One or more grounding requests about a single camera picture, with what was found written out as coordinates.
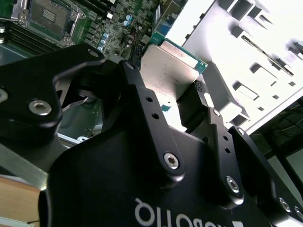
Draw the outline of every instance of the black plastic part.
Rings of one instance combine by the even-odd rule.
[[[208,105],[195,83],[177,100],[182,125],[191,133],[204,120]]]

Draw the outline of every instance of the black metal bracket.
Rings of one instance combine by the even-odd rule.
[[[230,128],[229,133],[234,141],[243,186],[250,196],[257,197],[257,204],[269,221],[275,226],[286,221],[301,225],[298,210],[303,210],[302,206],[252,139],[236,126]]]
[[[62,58],[67,62],[61,64]],[[129,220],[132,226],[151,226],[155,213],[152,215],[149,202],[155,207],[158,226],[161,208],[169,206],[167,226],[180,226],[181,219],[192,225],[184,207],[190,210],[194,226],[202,226],[202,220],[195,218],[200,215],[221,219],[218,226],[232,226],[234,218],[244,216],[246,227],[255,226],[255,220],[257,225],[269,226],[267,219],[273,225],[284,221],[301,224],[298,210],[302,207],[248,135],[238,128],[227,131],[220,113],[208,107],[195,84],[178,100],[182,123],[194,137],[168,126],[155,93],[145,87],[135,65],[104,62],[100,53],[85,44],[0,67],[0,73],[19,80],[15,84],[9,77],[0,78],[0,88],[8,94],[0,103],[0,143],[12,151],[26,148],[26,154],[19,155],[49,172],[46,197],[41,197],[39,208],[41,223],[112,226]],[[61,108],[81,103],[84,97],[78,96],[103,101],[105,132],[63,152],[53,146],[56,141],[50,141],[60,122]],[[29,111],[28,103],[36,99],[51,106],[48,115]],[[40,148],[48,152],[39,156]],[[48,156],[52,149],[57,152]],[[35,155],[28,155],[33,150]],[[248,175],[255,185],[247,186]],[[252,200],[254,196],[263,214]],[[136,210],[138,201],[151,214],[139,221],[141,214],[134,215],[129,209],[134,203]],[[50,216],[43,217],[47,209]],[[169,225],[171,214],[176,217],[173,225]]]
[[[0,103],[0,137],[27,143],[50,141],[61,121],[61,105],[73,77],[104,61],[101,53],[80,44],[1,66],[0,74],[5,76],[0,78],[0,88],[8,98]],[[32,113],[29,105],[35,100],[47,103],[50,113]]]
[[[209,147],[209,162],[205,170],[211,168],[208,186],[211,198],[222,206],[232,209],[244,201],[241,177],[234,151],[232,136],[223,124],[223,118],[213,108],[208,107],[203,93],[193,83],[177,101],[182,125],[187,133],[202,139]]]
[[[143,151],[137,160],[142,171],[155,185],[174,186],[183,179],[185,165],[154,91],[145,87],[139,69],[129,61],[120,61],[115,74],[121,75],[120,85],[115,90],[119,98],[115,108],[112,103],[105,102],[111,111],[107,111],[109,115],[104,124],[114,127],[121,123],[119,119],[129,119],[130,129],[142,144]],[[146,166],[142,159],[151,164]]]

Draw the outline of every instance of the electronic components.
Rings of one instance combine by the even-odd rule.
[[[10,45],[26,50],[26,56],[51,51],[53,45],[67,46],[87,43],[106,57],[117,54],[129,58],[132,47],[147,44],[152,26],[152,12],[158,0],[1,0],[0,19],[13,21]],[[0,26],[1,41],[7,40]],[[40,49],[34,40],[24,36],[27,31],[44,39],[51,48]]]
[[[32,28],[47,33],[57,40],[64,37],[71,11],[50,0],[32,0],[28,23]]]

